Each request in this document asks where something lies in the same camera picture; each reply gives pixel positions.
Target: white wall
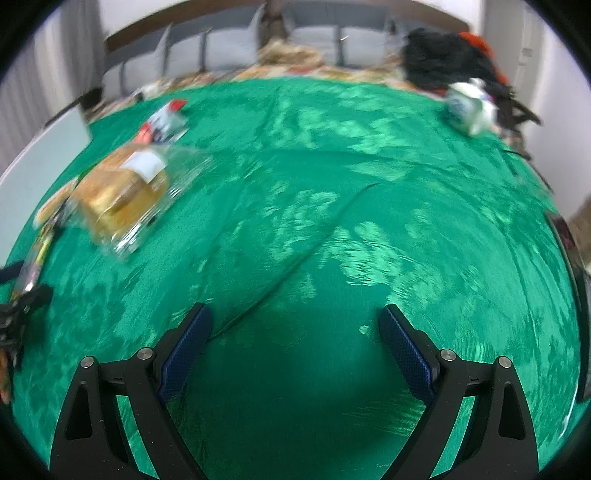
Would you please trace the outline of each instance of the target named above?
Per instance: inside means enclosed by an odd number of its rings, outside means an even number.
[[[98,0],[105,36],[121,30],[149,14],[179,4],[183,0]],[[483,0],[419,0],[458,17],[470,24],[472,31],[481,32]]]
[[[526,148],[554,189],[559,211],[570,217],[591,194],[591,88],[549,27],[531,105],[544,125],[524,128]]]

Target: packaged bread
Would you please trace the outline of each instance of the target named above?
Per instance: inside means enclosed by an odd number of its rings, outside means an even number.
[[[125,259],[209,165],[210,158],[192,147],[125,144],[81,179],[68,202],[93,240]]]

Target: red fabric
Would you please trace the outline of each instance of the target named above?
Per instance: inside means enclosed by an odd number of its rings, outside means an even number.
[[[492,51],[490,45],[486,43],[486,40],[484,38],[470,32],[460,32],[459,35],[462,38],[462,40],[467,41],[470,45],[472,45],[472,47],[478,48],[478,50],[480,50],[484,55],[490,58],[494,63],[495,53]],[[503,83],[504,85],[509,85],[509,79],[497,68],[496,65],[495,72],[496,78],[499,80],[499,82]]]

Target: chair backrest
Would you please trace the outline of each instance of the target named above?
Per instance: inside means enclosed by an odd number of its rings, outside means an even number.
[[[33,138],[0,177],[0,265],[47,190],[89,143],[75,106]]]

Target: table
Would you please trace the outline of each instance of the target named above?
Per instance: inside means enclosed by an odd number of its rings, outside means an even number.
[[[376,328],[396,303],[439,348],[510,357],[540,464],[580,418],[569,277],[547,192],[492,133],[466,138],[444,105],[379,85],[249,80],[187,90],[91,125],[91,144],[48,195],[186,98],[181,144],[204,174],[127,263],[68,228],[46,265],[55,289],[14,378],[17,423],[44,460],[77,363],[126,358],[195,301],[213,335],[173,420],[211,480],[380,478],[423,406]],[[11,254],[22,258],[30,226]],[[128,405],[138,465],[152,472]],[[436,472],[453,462],[470,399]]]

